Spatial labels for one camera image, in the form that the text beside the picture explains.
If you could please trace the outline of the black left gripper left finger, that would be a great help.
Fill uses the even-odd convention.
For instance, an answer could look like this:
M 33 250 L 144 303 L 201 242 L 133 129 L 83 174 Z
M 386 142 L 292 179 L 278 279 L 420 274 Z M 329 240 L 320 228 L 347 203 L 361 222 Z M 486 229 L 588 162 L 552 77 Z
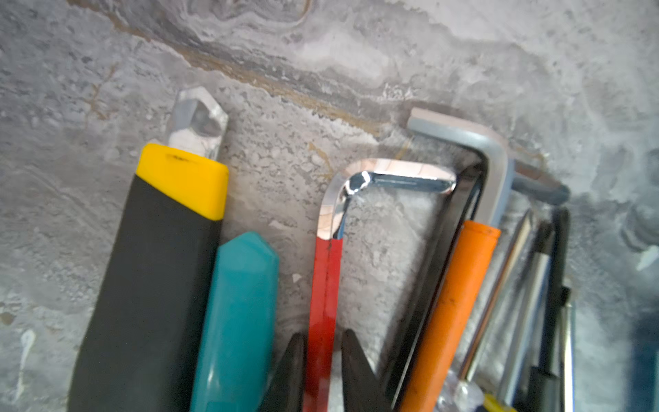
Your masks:
M 278 363 L 258 412 L 301 412 L 305 390 L 307 336 L 295 333 Z

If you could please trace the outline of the red hex key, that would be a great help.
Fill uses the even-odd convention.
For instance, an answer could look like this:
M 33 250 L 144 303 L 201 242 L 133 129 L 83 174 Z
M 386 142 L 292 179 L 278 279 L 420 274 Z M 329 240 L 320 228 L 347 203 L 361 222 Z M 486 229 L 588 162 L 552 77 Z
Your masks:
M 343 235 L 352 198 L 372 185 L 446 195 L 457 180 L 449 168 L 382 158 L 355 161 L 332 178 L 317 220 L 302 410 L 328 410 Z

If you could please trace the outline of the orange hex key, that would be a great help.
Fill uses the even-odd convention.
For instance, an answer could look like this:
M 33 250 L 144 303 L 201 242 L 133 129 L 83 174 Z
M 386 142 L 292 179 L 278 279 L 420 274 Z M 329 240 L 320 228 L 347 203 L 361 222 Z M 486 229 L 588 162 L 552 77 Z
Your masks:
M 431 411 L 498 243 L 499 223 L 515 176 L 515 160 L 504 137 L 465 119 L 415 107 L 408 118 L 408 129 L 473 150 L 485 164 L 475 214 L 461 226 L 399 407 L 401 411 Z

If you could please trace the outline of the black yellow utility knife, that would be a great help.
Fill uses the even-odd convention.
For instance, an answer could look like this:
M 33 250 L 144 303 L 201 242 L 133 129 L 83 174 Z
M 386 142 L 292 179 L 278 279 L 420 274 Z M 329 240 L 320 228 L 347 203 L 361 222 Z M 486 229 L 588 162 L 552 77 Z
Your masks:
M 130 185 L 82 340 L 71 411 L 187 411 L 228 196 L 228 115 L 180 91 L 167 144 L 148 144 Z

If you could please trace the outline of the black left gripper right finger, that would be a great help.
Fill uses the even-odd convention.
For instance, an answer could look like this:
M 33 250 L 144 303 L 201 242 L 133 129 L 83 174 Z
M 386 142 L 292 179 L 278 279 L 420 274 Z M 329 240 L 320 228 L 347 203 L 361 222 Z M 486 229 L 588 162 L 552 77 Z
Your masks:
M 353 330 L 342 339 L 343 405 L 345 412 L 387 411 L 392 408 Z

